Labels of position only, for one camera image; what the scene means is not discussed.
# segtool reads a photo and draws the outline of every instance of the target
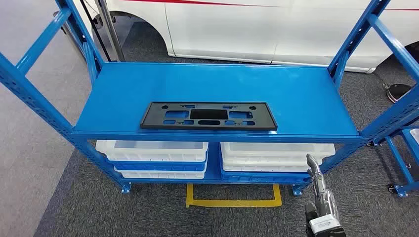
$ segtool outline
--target caster wheel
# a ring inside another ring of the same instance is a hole
[[[382,144],[378,144],[378,143],[374,143],[374,141],[371,141],[369,143],[367,143],[367,147],[378,147],[378,146],[382,146]]]
[[[392,193],[392,194],[397,194],[397,190],[396,190],[396,188],[394,187],[394,184],[388,184],[388,185],[387,185],[387,190],[388,190],[390,193]]]

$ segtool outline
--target stacked trays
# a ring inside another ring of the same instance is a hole
[[[208,142],[98,140],[96,150],[124,178],[203,179],[207,169]]]
[[[222,169],[239,172],[307,172],[306,155],[318,164],[335,154],[333,144],[221,143]]]

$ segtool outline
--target robotic arm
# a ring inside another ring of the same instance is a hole
[[[307,154],[308,173],[314,186],[315,201],[305,205],[305,231],[308,237],[346,237],[339,222],[335,197],[326,189],[323,174],[316,160]]]

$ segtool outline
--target blue metal shelf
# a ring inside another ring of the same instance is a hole
[[[140,129],[150,101],[263,101],[268,103],[278,130]],[[362,139],[326,68],[153,63],[105,63],[74,135],[86,139],[210,142]]]
[[[128,179],[125,182],[133,183],[206,183],[206,184],[302,184],[310,179],[308,173],[260,173],[260,172],[225,172],[220,166],[219,143],[209,143],[207,170],[203,179]]]
[[[214,145],[210,147],[203,180],[126,179],[88,139],[344,143],[320,166],[325,173],[366,143],[392,137],[400,133],[403,126],[419,118],[419,87],[414,86],[399,102],[358,132],[337,91],[346,61],[371,27],[412,78],[419,80],[419,64],[378,18],[390,0],[371,0],[327,68],[105,63],[73,1],[56,2],[60,12],[16,66],[0,53],[0,82],[114,180],[123,193],[129,193],[132,182],[232,183],[224,178],[238,183],[267,183],[272,180],[260,173],[241,173],[237,179],[232,178],[235,174],[222,173],[220,156]],[[75,127],[25,76],[63,24],[68,24],[70,35],[74,36],[75,44],[85,57],[93,88]],[[140,121],[152,101],[266,102],[278,129],[269,132],[140,129]],[[296,195],[309,184],[306,173],[277,175],[278,180],[273,182],[294,184]]]

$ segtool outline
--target rectangular cutout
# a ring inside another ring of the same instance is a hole
[[[223,105],[223,109],[232,109],[232,108],[236,108],[237,106],[235,105]]]
[[[189,116],[189,111],[179,111],[179,110],[169,110],[166,112],[165,117],[166,118],[179,118],[179,119],[184,119],[187,118]]]
[[[182,122],[183,125],[194,125],[194,121],[193,120],[184,120]]]
[[[191,119],[228,119],[227,110],[192,109]]]
[[[253,121],[243,121],[242,125],[244,126],[253,126],[255,123]]]
[[[163,121],[163,124],[174,124],[174,123],[176,123],[176,121],[172,119],[167,119]]]
[[[221,122],[218,120],[199,120],[199,125],[220,125]]]
[[[249,111],[230,111],[228,113],[231,119],[252,119],[253,115]]]
[[[182,107],[188,108],[188,109],[194,109],[195,105],[182,105]]]

